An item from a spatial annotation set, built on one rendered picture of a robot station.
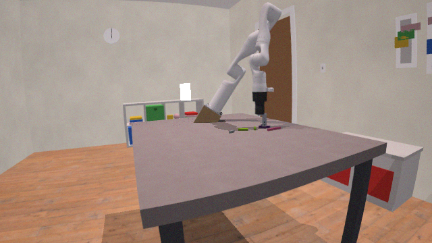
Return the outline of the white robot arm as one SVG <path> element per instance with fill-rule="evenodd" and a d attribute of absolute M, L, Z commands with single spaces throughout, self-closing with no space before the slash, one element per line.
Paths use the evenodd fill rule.
<path fill-rule="evenodd" d="M 239 81 L 246 73 L 246 69 L 238 65 L 238 62 L 245 57 L 250 56 L 249 64 L 252 71 L 252 82 L 266 82 L 266 73 L 260 71 L 259 66 L 265 66 L 269 63 L 269 43 L 271 39 L 269 31 L 274 27 L 280 16 L 281 10 L 273 4 L 265 3 L 262 6 L 259 29 L 248 36 L 240 52 L 227 70 L 227 74 L 235 80 L 224 80 L 221 83 L 208 105 L 211 109 L 220 113 L 227 103 Z M 257 51 L 260 51 L 260 53 L 256 53 Z"/>

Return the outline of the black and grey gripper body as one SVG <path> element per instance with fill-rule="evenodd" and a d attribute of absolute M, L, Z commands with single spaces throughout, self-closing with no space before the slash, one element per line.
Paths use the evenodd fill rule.
<path fill-rule="evenodd" d="M 267 88 L 266 82 L 252 83 L 252 101 L 255 102 L 255 114 L 264 114 L 264 102 L 267 101 L 267 92 L 273 92 L 273 88 Z"/>

